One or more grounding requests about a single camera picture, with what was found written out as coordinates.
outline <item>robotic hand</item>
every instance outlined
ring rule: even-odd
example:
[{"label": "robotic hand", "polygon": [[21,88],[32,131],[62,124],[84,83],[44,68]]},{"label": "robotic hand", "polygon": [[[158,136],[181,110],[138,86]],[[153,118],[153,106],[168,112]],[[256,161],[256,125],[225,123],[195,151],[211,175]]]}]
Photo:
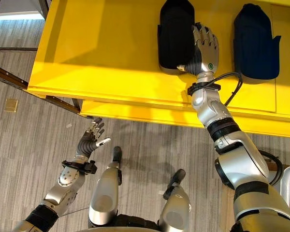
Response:
[{"label": "robotic hand", "polygon": [[290,232],[290,209],[269,185],[265,160],[226,108],[232,98],[222,104],[218,94],[220,86],[214,84],[230,75],[241,76],[231,72],[214,79],[219,55],[217,39],[200,23],[192,29],[195,57],[177,68],[197,76],[197,82],[188,89],[192,107],[214,141],[219,154],[215,167],[222,182],[235,190],[236,224],[231,232]]},{"label": "robotic hand", "polygon": [[110,138],[98,141],[104,132],[103,126],[101,118],[97,118],[91,123],[78,143],[73,160],[62,162],[64,169],[60,173],[57,183],[26,220],[21,221],[13,231],[47,232],[63,215],[83,185],[85,175],[95,174],[97,170],[95,161],[88,162],[91,153],[111,141]]},{"label": "robotic hand", "polygon": [[210,28],[196,23],[192,26],[194,37],[195,55],[186,65],[178,65],[181,71],[198,75],[200,73],[211,72],[215,74],[219,61],[219,45],[217,37]]}]

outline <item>robot leg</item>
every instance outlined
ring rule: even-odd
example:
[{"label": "robot leg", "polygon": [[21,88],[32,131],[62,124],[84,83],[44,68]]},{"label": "robot leg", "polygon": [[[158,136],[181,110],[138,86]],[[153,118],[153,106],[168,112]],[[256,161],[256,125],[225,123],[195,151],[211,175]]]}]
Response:
[{"label": "robot leg", "polygon": [[179,169],[168,185],[163,198],[167,200],[158,226],[163,232],[186,232],[189,227],[189,213],[191,205],[189,197],[180,186],[180,182],[185,177],[185,171]]},{"label": "robot leg", "polygon": [[121,185],[122,151],[114,147],[113,161],[107,166],[92,195],[89,206],[88,226],[97,227],[109,223],[117,214],[118,185]]}]

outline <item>gray carpet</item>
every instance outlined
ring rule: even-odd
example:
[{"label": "gray carpet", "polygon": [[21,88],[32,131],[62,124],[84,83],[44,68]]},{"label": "gray carpet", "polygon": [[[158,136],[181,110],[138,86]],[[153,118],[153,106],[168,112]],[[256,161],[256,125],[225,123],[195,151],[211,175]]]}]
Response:
[{"label": "gray carpet", "polygon": [[[38,45],[43,21],[0,22],[0,46]],[[0,67],[29,79],[34,52],[0,52]],[[6,98],[19,100],[16,113],[4,112]],[[178,168],[187,176],[190,231],[219,232],[221,181],[214,168],[216,153],[204,129],[104,119],[111,143],[93,156],[98,170],[88,175],[76,200],[52,232],[87,227],[88,204],[99,175],[115,145],[123,149],[123,184],[119,212],[157,221],[165,204],[169,177]],[[61,161],[75,148],[89,119],[65,111],[32,95],[0,83],[0,232],[10,231],[37,206],[56,182]],[[250,135],[256,145],[290,164],[290,139]]]}]

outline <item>robot finger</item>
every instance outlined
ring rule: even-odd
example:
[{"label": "robot finger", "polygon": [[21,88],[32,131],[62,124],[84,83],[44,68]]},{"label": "robot finger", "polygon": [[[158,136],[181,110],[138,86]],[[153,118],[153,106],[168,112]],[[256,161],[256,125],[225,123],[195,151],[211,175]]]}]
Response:
[{"label": "robot finger", "polygon": [[100,122],[102,122],[102,118],[98,117],[93,122],[99,124]]},{"label": "robot finger", "polygon": [[102,121],[102,118],[98,117],[91,122],[90,127],[87,129],[88,132],[94,131],[98,124]]},{"label": "robot finger", "polygon": [[97,139],[100,138],[100,136],[103,134],[103,132],[104,132],[104,129],[102,129],[102,130],[100,130],[100,131],[98,132],[98,134],[97,134]]},{"label": "robot finger", "polygon": [[185,72],[185,67],[186,66],[184,64],[180,64],[180,65],[177,66],[177,69],[179,69],[180,71]]},{"label": "robot finger", "polygon": [[105,138],[103,140],[100,140],[100,141],[96,142],[96,146],[98,148],[99,146],[103,146],[103,145],[107,144],[110,141],[111,141],[111,138]]},{"label": "robot finger", "polygon": [[104,122],[101,123],[101,124],[99,124],[99,125],[97,126],[97,128],[99,128],[99,130],[100,130],[103,126],[104,126]]},{"label": "robot finger", "polygon": [[215,47],[215,36],[212,33],[212,31],[210,30],[210,28],[207,28],[207,29],[208,29],[207,35],[208,35],[208,39],[209,39],[209,45],[210,46],[213,45]]},{"label": "robot finger", "polygon": [[201,41],[202,41],[202,44],[204,43],[208,43],[209,42],[209,37],[208,37],[208,28],[205,27],[205,26],[202,26],[201,29],[200,29],[200,35],[201,35]]},{"label": "robot finger", "polygon": [[216,35],[213,35],[213,36],[214,36],[214,45],[215,45],[215,49],[216,49],[216,50],[219,50],[218,39],[217,39]]},{"label": "robot finger", "polygon": [[200,42],[202,43],[200,31],[197,26],[195,25],[192,26],[192,33],[193,33],[193,38],[194,38],[194,45],[197,45]]}]

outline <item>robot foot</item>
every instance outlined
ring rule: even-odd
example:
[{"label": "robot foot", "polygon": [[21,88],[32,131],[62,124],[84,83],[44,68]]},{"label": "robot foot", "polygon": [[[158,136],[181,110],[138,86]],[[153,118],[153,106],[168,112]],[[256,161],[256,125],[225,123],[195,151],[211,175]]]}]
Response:
[{"label": "robot foot", "polygon": [[170,183],[168,184],[168,188],[163,194],[163,198],[168,200],[174,187],[176,185],[180,185],[182,180],[185,178],[186,172],[184,169],[178,169],[177,172],[171,177]]}]

